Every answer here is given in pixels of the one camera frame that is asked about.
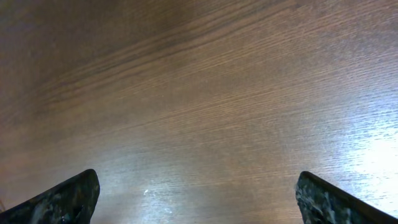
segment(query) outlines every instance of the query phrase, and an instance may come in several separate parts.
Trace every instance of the wooden surface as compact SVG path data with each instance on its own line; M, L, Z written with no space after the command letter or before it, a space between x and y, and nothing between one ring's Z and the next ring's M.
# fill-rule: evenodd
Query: wooden surface
M92 223L301 223L309 170L398 217L397 1L0 2L0 199L94 168Z

